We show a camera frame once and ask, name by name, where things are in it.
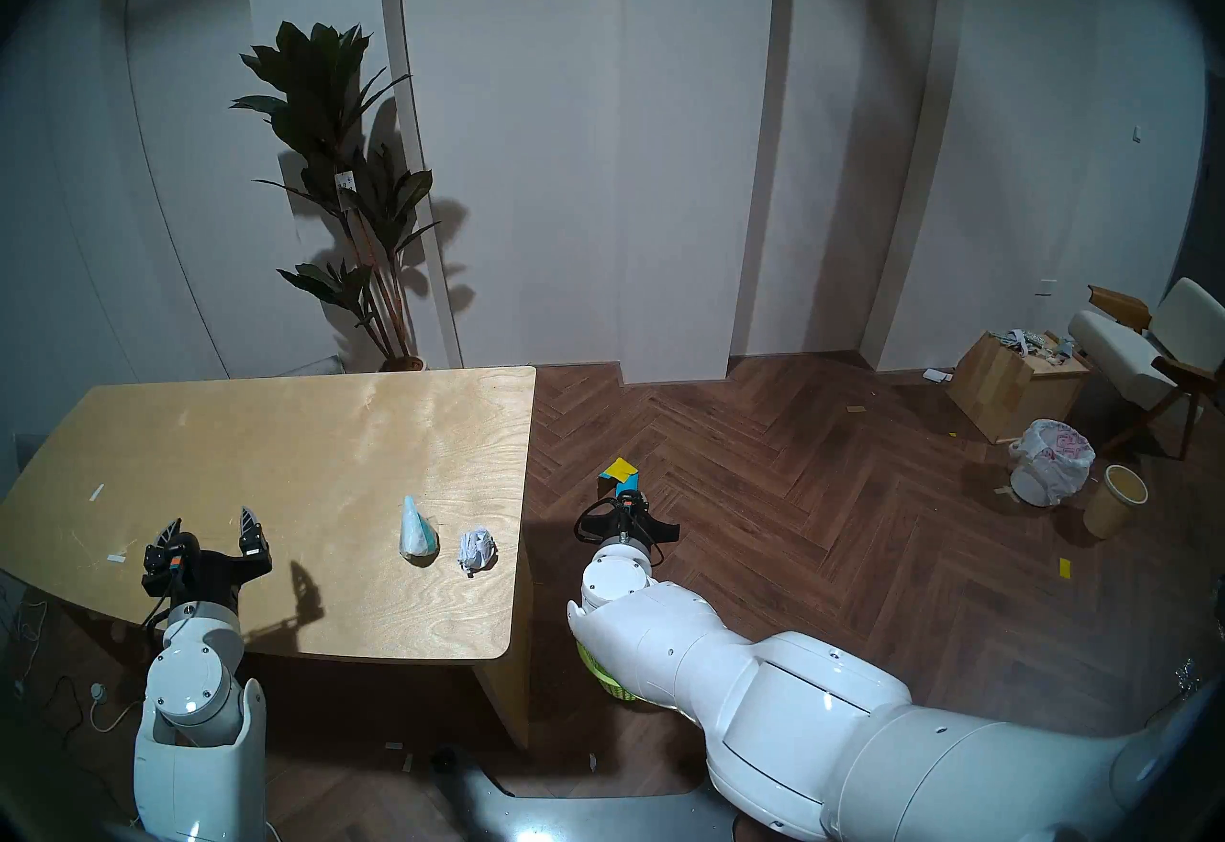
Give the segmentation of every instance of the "chair armrest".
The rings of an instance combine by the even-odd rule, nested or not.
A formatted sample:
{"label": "chair armrest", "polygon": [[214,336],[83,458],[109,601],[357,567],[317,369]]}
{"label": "chair armrest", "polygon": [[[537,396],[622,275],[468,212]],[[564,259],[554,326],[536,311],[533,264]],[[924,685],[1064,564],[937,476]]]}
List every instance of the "chair armrest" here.
{"label": "chair armrest", "polygon": [[1099,288],[1096,284],[1089,286],[1089,304],[1100,308],[1118,324],[1131,327],[1137,333],[1148,327],[1153,320],[1148,305],[1139,298],[1112,292],[1110,288]]}
{"label": "chair armrest", "polygon": [[1203,393],[1205,397],[1213,396],[1220,386],[1220,381],[1215,374],[1163,354],[1153,358],[1153,366],[1183,390],[1193,390]]}

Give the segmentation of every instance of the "trash bag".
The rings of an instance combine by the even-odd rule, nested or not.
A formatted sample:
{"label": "trash bag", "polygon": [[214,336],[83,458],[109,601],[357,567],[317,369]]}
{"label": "trash bag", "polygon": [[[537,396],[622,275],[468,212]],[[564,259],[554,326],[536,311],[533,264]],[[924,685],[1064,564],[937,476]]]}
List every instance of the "trash bag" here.
{"label": "trash bag", "polygon": [[1058,420],[1034,420],[1008,445],[1008,455],[1017,461],[1012,490],[1035,506],[1052,506],[1078,493],[1094,460],[1089,441]]}

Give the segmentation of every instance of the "wooden crate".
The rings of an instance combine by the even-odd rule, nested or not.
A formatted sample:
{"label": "wooden crate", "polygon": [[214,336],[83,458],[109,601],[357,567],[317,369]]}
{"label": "wooden crate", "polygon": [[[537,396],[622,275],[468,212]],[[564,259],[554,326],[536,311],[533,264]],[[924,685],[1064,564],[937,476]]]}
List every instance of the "wooden crate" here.
{"label": "wooden crate", "polygon": [[1034,420],[1066,418],[1088,376],[1076,358],[1056,366],[984,333],[953,371],[948,396],[991,442],[1005,442]]}

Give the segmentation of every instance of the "yellow paper scrap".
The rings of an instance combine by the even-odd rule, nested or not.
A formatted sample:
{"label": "yellow paper scrap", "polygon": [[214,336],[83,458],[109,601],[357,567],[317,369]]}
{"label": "yellow paper scrap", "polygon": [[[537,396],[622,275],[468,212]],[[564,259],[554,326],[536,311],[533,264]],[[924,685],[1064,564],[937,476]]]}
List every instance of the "yellow paper scrap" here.
{"label": "yellow paper scrap", "polygon": [[606,476],[609,479],[616,479],[619,483],[624,483],[636,472],[638,472],[636,466],[630,466],[630,463],[619,456],[616,457],[616,462],[600,473],[600,476]]}

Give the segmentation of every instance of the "chair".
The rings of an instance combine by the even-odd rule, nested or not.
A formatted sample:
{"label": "chair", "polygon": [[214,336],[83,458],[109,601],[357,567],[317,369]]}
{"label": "chair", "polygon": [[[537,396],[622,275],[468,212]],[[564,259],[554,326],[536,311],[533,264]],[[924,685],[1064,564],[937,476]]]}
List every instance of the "chair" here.
{"label": "chair", "polygon": [[1140,299],[1095,284],[1089,303],[1115,320],[1079,311],[1068,333],[1118,392],[1145,411],[1101,451],[1126,442],[1181,400],[1187,418],[1178,458],[1185,460],[1199,398],[1212,400],[1225,380],[1225,308],[1189,278],[1180,278],[1152,314]]}

